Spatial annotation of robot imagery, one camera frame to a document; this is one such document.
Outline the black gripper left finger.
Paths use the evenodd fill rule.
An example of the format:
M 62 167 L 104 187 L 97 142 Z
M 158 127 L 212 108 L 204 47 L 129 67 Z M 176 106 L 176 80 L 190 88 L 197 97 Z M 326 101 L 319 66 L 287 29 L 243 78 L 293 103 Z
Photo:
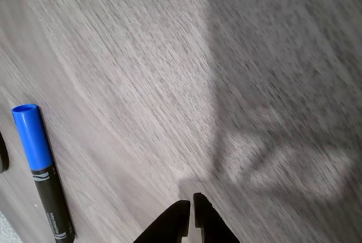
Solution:
M 179 200 L 159 215 L 134 243 L 181 242 L 188 236 L 190 201 Z

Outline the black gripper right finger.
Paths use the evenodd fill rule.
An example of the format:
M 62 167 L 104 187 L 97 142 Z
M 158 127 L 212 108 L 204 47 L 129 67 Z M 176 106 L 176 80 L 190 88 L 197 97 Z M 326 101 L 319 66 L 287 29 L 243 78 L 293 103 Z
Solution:
M 239 242 L 205 195 L 195 193 L 193 204 L 195 227 L 200 228 L 202 242 Z

